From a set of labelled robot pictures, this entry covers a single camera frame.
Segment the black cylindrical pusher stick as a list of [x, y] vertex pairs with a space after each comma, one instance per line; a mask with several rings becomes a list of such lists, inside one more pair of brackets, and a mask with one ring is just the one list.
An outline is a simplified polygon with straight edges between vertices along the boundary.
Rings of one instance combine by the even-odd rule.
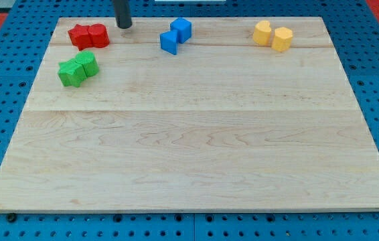
[[132, 26], [131, 9], [129, 0], [112, 0], [117, 27], [128, 29]]

